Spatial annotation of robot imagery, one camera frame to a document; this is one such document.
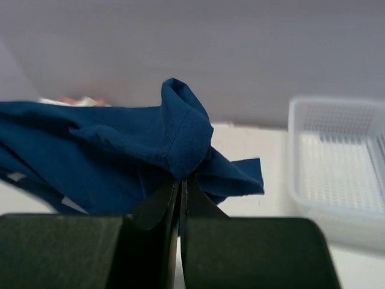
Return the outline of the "blue printed t shirt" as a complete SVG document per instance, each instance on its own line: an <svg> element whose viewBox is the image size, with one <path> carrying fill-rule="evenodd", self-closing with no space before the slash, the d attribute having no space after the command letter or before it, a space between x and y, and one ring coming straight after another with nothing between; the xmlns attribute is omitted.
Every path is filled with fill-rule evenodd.
<svg viewBox="0 0 385 289"><path fill-rule="evenodd" d="M258 158L229 161L211 145L202 104L178 79L156 107L71 107L1 103L1 179L74 213L124 214L167 179L195 176L214 203L262 194Z"/></svg>

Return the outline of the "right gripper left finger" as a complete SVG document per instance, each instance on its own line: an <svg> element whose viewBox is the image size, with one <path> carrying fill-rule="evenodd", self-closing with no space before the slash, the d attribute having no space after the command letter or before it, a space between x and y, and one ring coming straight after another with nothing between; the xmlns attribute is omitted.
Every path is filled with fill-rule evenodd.
<svg viewBox="0 0 385 289"><path fill-rule="evenodd" d="M129 214L1 217L2 288L172 288L179 186Z"/></svg>

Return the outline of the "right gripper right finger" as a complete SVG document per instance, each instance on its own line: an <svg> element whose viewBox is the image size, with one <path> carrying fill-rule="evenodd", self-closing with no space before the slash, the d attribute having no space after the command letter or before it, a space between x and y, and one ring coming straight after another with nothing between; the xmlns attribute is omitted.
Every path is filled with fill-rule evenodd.
<svg viewBox="0 0 385 289"><path fill-rule="evenodd" d="M229 217L193 177L182 183L181 197L186 288L340 287L315 222L301 217Z"/></svg>

